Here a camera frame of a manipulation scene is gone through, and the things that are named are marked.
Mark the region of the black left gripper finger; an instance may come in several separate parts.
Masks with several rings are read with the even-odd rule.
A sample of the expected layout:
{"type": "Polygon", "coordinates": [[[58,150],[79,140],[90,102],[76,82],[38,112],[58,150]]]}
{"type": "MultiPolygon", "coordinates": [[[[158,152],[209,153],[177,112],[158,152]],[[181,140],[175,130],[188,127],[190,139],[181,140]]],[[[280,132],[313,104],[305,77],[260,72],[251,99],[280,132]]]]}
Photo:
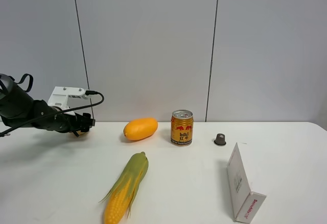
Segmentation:
{"type": "Polygon", "coordinates": [[[76,121],[79,127],[94,127],[95,119],[92,118],[90,113],[78,114],[75,113],[76,121]]]}
{"type": "Polygon", "coordinates": [[[73,131],[90,131],[91,126],[85,126],[85,127],[72,127],[72,132],[73,131]]]}

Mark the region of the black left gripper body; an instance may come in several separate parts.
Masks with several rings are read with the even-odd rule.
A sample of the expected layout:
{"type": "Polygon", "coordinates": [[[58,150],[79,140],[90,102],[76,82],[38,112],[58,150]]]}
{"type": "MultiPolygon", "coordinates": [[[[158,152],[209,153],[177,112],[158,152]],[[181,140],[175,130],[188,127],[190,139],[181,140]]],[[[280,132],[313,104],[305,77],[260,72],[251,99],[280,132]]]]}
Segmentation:
{"type": "MultiPolygon", "coordinates": [[[[58,112],[58,110],[53,107],[49,107],[45,101],[35,100],[33,101],[31,119],[45,117],[46,115],[55,112],[58,112]]],[[[30,125],[37,129],[67,133],[77,129],[76,122],[75,116],[62,113],[31,122],[30,125]]]]}

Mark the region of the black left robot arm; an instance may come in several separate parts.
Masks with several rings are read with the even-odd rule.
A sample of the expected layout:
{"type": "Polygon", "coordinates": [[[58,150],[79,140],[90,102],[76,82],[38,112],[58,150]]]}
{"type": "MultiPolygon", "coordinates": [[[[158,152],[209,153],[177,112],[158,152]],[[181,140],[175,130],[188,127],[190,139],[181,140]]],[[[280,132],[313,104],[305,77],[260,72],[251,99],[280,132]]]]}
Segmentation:
{"type": "Polygon", "coordinates": [[[1,74],[1,120],[9,127],[1,132],[1,137],[9,135],[19,128],[36,128],[58,133],[73,133],[79,136],[95,125],[95,119],[89,113],[78,114],[77,110],[91,108],[102,102],[70,108],[70,98],[89,99],[99,95],[97,91],[74,87],[56,86],[46,102],[34,100],[29,96],[34,78],[25,73],[17,83],[11,76],[1,74]]]}

